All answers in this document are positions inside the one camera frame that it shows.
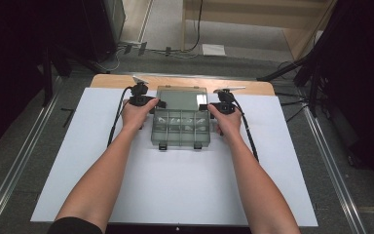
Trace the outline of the wooden furniture frame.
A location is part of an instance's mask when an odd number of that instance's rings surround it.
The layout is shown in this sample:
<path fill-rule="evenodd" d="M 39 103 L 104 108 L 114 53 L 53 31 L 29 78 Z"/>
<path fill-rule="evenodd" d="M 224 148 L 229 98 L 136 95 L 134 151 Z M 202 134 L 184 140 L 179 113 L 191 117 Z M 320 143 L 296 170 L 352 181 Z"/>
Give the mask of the wooden furniture frame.
<path fill-rule="evenodd" d="M 317 32 L 324 30 L 338 0 L 182 0 L 181 41 L 185 50 L 186 20 L 279 27 L 295 59 L 308 53 Z"/>

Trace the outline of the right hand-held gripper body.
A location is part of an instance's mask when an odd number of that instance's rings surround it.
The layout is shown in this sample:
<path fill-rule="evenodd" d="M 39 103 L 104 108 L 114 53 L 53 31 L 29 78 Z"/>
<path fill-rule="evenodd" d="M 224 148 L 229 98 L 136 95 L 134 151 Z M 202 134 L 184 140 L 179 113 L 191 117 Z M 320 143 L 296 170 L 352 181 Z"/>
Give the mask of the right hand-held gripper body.
<path fill-rule="evenodd" d="M 235 112 L 235 109 L 238 109 L 240 112 L 243 112 L 240 104 L 236 100 L 233 91 L 242 90 L 243 87 L 233 87 L 233 88 L 219 88 L 213 92 L 217 94 L 219 101 L 211 102 L 210 105 L 214 106 L 220 113 L 229 115 Z"/>

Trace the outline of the person's left hand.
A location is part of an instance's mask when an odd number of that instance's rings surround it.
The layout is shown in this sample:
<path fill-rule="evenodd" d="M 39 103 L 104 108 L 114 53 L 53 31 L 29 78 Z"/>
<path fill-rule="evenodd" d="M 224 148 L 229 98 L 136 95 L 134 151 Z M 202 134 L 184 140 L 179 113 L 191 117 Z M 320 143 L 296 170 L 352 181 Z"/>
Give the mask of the person's left hand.
<path fill-rule="evenodd" d="M 135 106 L 126 100 L 122 112 L 123 128 L 126 130 L 138 131 L 142 127 L 147 114 L 156 106 L 158 101 L 157 98 L 153 97 L 145 105 Z"/>

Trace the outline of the metal floor rail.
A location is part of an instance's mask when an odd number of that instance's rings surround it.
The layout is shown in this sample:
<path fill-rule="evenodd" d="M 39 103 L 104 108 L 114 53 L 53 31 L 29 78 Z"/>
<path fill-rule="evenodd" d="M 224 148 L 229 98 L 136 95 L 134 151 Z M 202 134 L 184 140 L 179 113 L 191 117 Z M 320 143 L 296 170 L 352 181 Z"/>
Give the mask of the metal floor rail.
<path fill-rule="evenodd" d="M 310 110 L 305 110 L 304 115 L 306 116 L 311 132 L 318 146 L 320 156 L 329 174 L 333 188 L 352 233 L 367 234 L 358 209 L 355 205 L 355 201 L 345 183 L 343 175 L 339 171 L 318 119 L 313 116 Z"/>
<path fill-rule="evenodd" d="M 30 155 L 32 154 L 40 135 L 42 134 L 49 118 L 52 115 L 58 100 L 59 92 L 63 88 L 63 83 L 64 78 L 57 76 L 53 85 L 53 96 L 50 98 L 48 104 L 40 109 L 39 115 L 29 131 L 25 141 L 23 142 L 17 157 L 15 158 L 0 185 L 0 216 L 5 210 L 7 203 L 10 200 L 10 197 L 19 181 L 19 178 L 28 163 Z"/>

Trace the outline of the white paper sheet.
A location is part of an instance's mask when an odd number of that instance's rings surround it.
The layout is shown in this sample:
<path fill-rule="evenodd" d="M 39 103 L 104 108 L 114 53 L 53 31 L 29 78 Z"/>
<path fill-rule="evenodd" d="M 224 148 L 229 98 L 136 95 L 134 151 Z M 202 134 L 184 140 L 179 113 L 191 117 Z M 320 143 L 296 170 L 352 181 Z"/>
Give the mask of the white paper sheet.
<path fill-rule="evenodd" d="M 223 45 L 213 45 L 213 44 L 202 44 L 202 50 L 204 56 L 216 56 L 225 57 L 225 48 Z"/>

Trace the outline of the black metal stand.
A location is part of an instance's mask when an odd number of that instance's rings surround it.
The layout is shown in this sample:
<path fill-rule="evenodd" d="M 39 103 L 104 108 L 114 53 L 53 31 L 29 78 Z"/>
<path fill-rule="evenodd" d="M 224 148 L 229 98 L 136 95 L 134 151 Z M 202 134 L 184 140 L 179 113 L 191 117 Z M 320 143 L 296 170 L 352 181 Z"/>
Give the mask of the black metal stand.
<path fill-rule="evenodd" d="M 60 45 L 47 45 L 43 50 L 44 106 L 50 103 L 54 94 L 52 67 L 60 76 L 69 76 L 72 72 L 67 61 L 67 51 Z"/>
<path fill-rule="evenodd" d="M 317 105 L 317 95 L 318 95 L 318 83 L 319 83 L 319 69 L 318 65 L 318 51 L 316 49 L 311 49 L 304 57 L 292 62 L 291 64 L 279 68 L 277 71 L 257 78 L 260 82 L 271 82 L 274 79 L 282 76 L 283 74 L 295 70 L 299 67 L 299 71 L 293 79 L 293 83 L 296 87 L 302 87 L 307 82 L 310 82 L 310 94 L 308 101 L 308 108 L 311 114 L 316 117 L 316 105 Z"/>

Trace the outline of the grey transparent compartment box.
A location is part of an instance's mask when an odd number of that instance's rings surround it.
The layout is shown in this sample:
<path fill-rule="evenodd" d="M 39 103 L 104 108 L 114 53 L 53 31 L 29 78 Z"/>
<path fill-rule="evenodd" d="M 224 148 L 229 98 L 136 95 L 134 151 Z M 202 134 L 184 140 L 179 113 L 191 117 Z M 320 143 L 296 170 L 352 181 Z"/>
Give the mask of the grey transparent compartment box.
<path fill-rule="evenodd" d="M 200 104 L 208 104 L 206 88 L 159 86 L 157 98 L 165 101 L 167 108 L 154 110 L 151 134 L 154 145 L 160 150 L 209 146 L 209 112 L 199 111 Z"/>

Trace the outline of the white table sheet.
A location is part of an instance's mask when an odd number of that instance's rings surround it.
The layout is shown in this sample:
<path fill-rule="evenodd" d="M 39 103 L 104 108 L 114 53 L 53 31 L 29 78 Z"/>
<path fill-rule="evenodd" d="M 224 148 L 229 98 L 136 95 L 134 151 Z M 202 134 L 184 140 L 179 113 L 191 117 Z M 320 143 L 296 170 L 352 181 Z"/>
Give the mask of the white table sheet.
<path fill-rule="evenodd" d="M 55 219 L 66 196 L 102 154 L 112 128 L 120 89 L 84 90 L 49 177 L 31 217 Z M 256 146 L 259 162 L 280 189 L 297 223 L 317 225 L 281 105 L 275 96 L 239 95 L 247 126 L 246 142 Z M 125 178 L 111 222 L 135 224 L 245 226 L 228 146 L 218 134 L 202 150 L 172 147 L 161 151 L 151 142 L 147 121 L 131 147 Z"/>

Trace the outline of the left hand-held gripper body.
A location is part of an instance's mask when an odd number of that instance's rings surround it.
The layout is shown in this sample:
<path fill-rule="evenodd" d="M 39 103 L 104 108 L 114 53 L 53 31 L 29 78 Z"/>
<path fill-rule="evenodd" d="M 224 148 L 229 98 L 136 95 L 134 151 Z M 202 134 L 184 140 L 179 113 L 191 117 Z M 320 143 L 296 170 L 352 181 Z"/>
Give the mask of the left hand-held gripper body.
<path fill-rule="evenodd" d="M 131 97 L 130 97 L 130 104 L 134 106 L 143 106 L 147 102 L 149 102 L 153 97 L 148 97 L 148 87 L 147 81 L 142 80 L 137 76 L 132 76 L 132 79 L 135 83 L 134 86 L 131 87 Z"/>

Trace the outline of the black sleeve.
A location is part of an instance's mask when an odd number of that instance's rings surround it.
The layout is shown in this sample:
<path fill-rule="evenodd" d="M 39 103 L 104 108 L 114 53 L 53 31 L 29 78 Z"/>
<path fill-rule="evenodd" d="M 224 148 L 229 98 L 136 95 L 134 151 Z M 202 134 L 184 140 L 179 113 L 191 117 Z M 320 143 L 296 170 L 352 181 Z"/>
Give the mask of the black sleeve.
<path fill-rule="evenodd" d="M 78 217 L 63 217 L 49 227 L 47 234 L 103 234 L 102 230 Z"/>

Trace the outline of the black cabinet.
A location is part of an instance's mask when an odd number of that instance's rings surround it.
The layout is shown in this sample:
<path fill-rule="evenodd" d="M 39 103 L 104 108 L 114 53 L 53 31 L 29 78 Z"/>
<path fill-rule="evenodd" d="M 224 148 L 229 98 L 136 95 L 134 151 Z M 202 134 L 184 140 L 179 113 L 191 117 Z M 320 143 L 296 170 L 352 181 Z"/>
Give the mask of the black cabinet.
<path fill-rule="evenodd" d="M 92 60 L 104 61 L 120 42 L 126 13 L 123 0 L 81 0 L 91 38 Z"/>

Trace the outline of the person's right hand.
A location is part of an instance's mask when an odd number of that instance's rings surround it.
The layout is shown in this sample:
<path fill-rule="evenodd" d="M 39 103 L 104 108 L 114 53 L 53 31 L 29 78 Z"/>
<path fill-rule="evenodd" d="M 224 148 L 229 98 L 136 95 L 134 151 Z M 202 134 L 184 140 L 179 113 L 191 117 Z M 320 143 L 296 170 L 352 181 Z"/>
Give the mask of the person's right hand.
<path fill-rule="evenodd" d="M 230 114 L 221 113 L 212 104 L 209 104 L 207 108 L 217 120 L 218 131 L 225 137 L 236 137 L 240 134 L 242 114 L 238 108 L 235 108 L 234 112 Z"/>

